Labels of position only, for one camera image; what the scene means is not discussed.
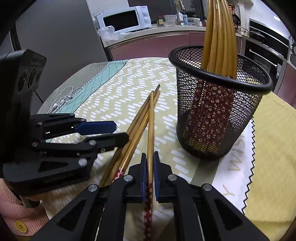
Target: table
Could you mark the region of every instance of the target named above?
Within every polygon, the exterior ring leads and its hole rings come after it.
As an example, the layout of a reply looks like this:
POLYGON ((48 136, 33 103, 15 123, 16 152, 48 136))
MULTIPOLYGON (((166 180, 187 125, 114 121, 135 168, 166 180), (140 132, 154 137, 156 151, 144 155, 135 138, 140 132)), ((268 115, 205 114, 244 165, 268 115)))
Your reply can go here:
MULTIPOLYGON (((275 94, 263 96, 232 150, 221 160, 211 162, 191 156, 178 142, 176 70, 167 58, 89 65, 54 91, 38 113, 47 113, 65 87, 84 86, 83 93, 60 113, 73 112, 88 121, 114 120, 116 132, 123 132, 158 84, 161 95, 155 107, 155 150, 161 162, 171 165, 173 173, 191 184, 211 183, 270 240, 279 240, 296 216, 296 110, 275 94)), ((51 141, 77 143, 84 138, 73 134, 51 141)), ((146 151, 147 131, 130 165, 139 163, 141 153, 146 151)), ((90 180, 47 193, 42 201, 49 218, 86 186, 98 184, 113 154, 114 151, 98 154, 90 180)), ((142 204, 128 205, 125 240, 142 240, 143 207, 142 204)), ((159 204, 154 197, 152 240, 174 240, 173 228, 172 204, 159 204)))

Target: white microwave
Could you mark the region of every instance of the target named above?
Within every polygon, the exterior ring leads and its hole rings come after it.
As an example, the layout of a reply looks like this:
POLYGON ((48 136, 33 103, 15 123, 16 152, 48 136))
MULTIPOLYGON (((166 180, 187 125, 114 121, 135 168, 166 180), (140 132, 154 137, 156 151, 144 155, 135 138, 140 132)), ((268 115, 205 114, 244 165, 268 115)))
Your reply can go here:
POLYGON ((126 33, 151 27, 147 6, 118 9, 96 16, 100 28, 113 26, 115 33, 126 33))

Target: plastic bag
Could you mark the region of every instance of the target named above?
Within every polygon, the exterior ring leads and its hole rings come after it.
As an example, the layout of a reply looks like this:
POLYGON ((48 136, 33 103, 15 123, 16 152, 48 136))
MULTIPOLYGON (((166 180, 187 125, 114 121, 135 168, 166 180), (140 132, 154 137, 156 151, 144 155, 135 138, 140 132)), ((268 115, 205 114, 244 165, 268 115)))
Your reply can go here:
POLYGON ((128 33, 115 33, 115 28, 113 26, 100 28, 97 32, 98 32, 98 35, 102 37, 105 41, 119 40, 123 35, 128 34, 128 33))

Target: bottle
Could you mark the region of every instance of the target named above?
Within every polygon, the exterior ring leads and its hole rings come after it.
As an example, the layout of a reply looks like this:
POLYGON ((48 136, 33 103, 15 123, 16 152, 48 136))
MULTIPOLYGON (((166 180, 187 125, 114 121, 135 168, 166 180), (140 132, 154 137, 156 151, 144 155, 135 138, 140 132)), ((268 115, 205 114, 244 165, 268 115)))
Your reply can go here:
POLYGON ((183 26, 184 25, 183 14, 180 12, 178 12, 178 13, 179 13, 180 25, 183 26))
POLYGON ((161 15, 157 16, 157 26, 158 27, 164 26, 163 17, 161 15))
POLYGON ((188 18, 187 18, 187 15, 186 14, 183 14, 183 19, 184 19, 184 26, 188 25, 188 18))

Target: black mesh pen holder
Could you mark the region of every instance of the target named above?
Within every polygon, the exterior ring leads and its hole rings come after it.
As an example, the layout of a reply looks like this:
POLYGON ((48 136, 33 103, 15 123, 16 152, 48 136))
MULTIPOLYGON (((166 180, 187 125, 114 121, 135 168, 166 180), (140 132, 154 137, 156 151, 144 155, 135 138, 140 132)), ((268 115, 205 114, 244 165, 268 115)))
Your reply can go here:
POLYGON ((213 160, 230 151, 273 84, 261 66, 240 54, 236 80, 202 70, 202 51, 192 45, 169 54, 177 73, 176 131, 186 151, 213 160))

